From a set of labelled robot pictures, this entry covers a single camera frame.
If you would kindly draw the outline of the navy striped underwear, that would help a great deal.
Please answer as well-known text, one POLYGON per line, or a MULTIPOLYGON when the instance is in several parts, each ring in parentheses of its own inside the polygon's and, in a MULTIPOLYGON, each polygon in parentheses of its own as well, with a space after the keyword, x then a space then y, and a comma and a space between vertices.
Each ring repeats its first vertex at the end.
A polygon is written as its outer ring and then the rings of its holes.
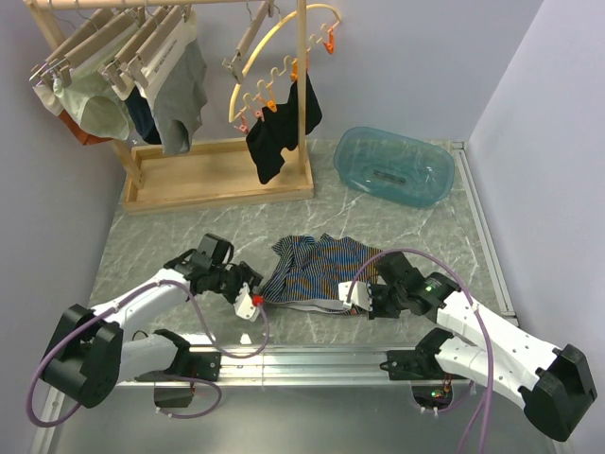
POLYGON ((353 280, 363 264, 380 250, 348 236, 333 238, 327 234, 285 236, 272 246, 278 263, 260 294, 268 303, 300 311, 360 315, 359 306, 345 309, 338 285, 353 280))

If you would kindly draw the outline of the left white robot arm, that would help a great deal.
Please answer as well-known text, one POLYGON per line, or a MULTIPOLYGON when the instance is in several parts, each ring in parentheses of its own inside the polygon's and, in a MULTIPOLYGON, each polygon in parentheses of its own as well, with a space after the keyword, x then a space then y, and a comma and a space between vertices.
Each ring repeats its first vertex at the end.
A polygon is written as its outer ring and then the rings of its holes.
POLYGON ((38 378, 87 409, 117 384, 139 377, 216 383, 228 355, 224 349, 197 354, 175 332, 142 330, 169 309, 194 305, 206 292, 223 297, 242 320, 261 316, 262 299, 253 292, 263 277, 244 261, 233 263, 233 252, 231 242, 206 234, 196 248, 167 261, 123 296, 92 308, 70 306, 46 347, 38 378))

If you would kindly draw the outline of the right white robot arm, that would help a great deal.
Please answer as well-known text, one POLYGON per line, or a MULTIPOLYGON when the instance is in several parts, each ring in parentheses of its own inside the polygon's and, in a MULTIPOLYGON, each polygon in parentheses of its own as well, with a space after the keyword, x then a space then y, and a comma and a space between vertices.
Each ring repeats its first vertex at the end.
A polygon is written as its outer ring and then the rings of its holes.
POLYGON ((408 310, 434 328, 412 351, 390 350, 392 380, 464 377, 518 406, 543 435, 567 441, 596 401, 587 357, 576 346, 535 338, 466 295, 449 270, 427 276, 401 251, 371 259, 382 284, 370 289, 389 315, 408 310))

